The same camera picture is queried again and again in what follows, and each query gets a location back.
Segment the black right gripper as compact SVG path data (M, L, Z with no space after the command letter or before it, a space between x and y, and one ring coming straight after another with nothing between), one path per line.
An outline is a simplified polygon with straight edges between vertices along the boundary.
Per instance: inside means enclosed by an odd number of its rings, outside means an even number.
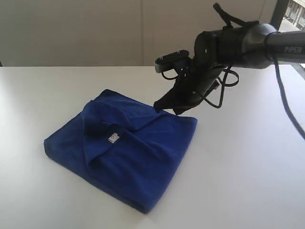
M155 111L159 113L161 110L172 109L176 115L181 115L195 108L204 100L205 94L224 69L225 66L218 64L208 68L190 66L176 89L172 88L154 102Z

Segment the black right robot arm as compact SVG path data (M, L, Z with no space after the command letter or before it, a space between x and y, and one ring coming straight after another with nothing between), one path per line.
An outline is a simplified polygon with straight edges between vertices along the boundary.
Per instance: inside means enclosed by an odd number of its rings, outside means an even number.
M195 39L193 58L179 50L155 60L157 73L175 70L177 75L172 89L153 106L156 112L172 109L180 115L206 100L222 72L264 69L275 61L305 62L304 31L279 32L270 24L203 31Z

